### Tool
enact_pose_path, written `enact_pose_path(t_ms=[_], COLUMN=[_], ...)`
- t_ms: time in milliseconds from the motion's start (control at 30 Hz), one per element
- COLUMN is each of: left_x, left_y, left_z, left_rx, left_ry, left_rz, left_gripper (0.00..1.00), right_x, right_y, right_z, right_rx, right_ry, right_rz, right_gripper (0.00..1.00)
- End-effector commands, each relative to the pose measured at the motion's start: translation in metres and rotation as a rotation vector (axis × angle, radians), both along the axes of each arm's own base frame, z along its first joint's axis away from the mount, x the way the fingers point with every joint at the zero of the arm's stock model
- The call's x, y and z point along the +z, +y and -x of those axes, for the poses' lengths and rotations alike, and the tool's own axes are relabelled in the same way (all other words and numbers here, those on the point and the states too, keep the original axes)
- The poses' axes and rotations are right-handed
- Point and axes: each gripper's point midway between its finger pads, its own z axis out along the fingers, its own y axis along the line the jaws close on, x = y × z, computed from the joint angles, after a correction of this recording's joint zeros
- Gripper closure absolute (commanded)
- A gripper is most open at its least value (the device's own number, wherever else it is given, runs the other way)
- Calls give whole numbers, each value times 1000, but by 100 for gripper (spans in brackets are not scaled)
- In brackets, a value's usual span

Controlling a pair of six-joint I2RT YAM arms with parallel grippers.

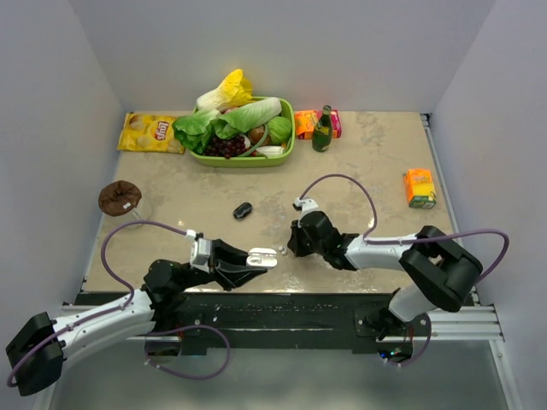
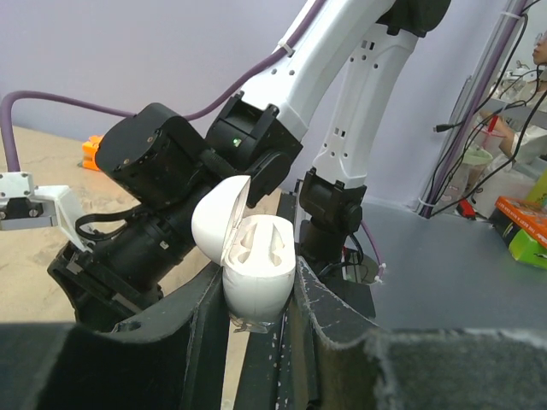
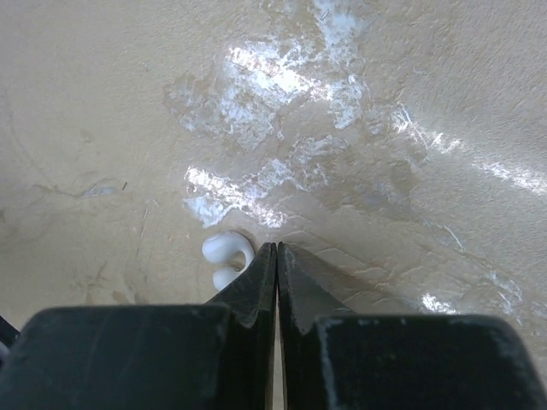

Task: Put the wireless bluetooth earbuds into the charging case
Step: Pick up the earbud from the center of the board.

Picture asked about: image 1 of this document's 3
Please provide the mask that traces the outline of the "white earbud charging case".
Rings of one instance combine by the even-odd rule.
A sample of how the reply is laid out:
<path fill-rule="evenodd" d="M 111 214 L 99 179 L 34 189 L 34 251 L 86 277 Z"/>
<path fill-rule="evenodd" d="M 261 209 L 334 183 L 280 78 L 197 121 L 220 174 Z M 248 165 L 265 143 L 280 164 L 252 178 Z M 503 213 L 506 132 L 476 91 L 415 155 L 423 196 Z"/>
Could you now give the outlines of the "white earbud charging case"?
<path fill-rule="evenodd" d="M 278 264 L 278 254 L 275 249 L 253 248 L 248 251 L 246 266 L 273 269 Z"/>

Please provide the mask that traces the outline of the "black earbud charging case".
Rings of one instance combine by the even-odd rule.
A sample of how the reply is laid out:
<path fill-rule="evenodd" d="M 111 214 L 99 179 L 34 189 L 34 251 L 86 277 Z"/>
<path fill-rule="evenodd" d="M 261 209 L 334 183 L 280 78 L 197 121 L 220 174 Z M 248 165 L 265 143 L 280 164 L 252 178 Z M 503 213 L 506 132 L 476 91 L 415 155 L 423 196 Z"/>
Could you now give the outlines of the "black earbud charging case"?
<path fill-rule="evenodd" d="M 232 212 L 232 216 L 235 220 L 243 220 L 249 216 L 253 211 L 253 206 L 249 202 L 243 202 L 237 206 Z"/>

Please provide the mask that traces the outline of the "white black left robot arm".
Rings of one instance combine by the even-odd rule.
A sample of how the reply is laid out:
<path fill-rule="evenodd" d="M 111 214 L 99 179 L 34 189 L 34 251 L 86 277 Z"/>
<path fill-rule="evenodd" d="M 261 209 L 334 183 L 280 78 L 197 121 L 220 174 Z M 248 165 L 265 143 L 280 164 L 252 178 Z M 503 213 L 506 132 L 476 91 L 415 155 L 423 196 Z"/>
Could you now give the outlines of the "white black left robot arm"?
<path fill-rule="evenodd" d="M 71 316 L 33 315 L 8 344 L 7 385 L 29 396 L 54 384 L 66 364 L 129 337 L 167 335 L 177 325 L 185 290 L 217 283 L 237 289 L 276 267 L 273 249 L 236 249 L 220 239 L 196 239 L 188 262 L 156 260 L 139 290 Z"/>

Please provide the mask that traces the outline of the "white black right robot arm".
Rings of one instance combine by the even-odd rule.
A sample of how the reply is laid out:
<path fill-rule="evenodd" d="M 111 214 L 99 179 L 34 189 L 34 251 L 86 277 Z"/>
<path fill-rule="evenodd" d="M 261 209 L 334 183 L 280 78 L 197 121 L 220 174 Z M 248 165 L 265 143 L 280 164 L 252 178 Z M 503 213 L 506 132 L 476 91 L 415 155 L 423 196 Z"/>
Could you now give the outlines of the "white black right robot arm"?
<path fill-rule="evenodd" d="M 331 267 L 358 271 L 380 268 L 406 272 L 412 284 L 394 291 L 387 304 L 364 319 L 366 326 L 393 336 L 436 308 L 455 313 L 483 271 L 473 255 L 432 225 L 400 239 L 341 233 L 326 214 L 313 211 L 291 222 L 288 249 L 296 257 L 321 255 Z"/>

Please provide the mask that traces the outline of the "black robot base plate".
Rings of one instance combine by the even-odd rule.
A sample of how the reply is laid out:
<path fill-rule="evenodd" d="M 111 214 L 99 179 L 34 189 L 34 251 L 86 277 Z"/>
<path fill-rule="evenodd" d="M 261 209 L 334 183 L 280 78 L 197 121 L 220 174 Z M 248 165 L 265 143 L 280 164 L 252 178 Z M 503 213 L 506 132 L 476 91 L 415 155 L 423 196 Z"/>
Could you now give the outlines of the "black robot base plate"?
<path fill-rule="evenodd" d="M 374 354 L 407 336 L 424 337 L 426 318 L 372 327 L 388 294 L 198 293 L 177 296 L 154 312 L 153 331 L 175 330 L 182 354 L 208 349 L 338 349 Z"/>

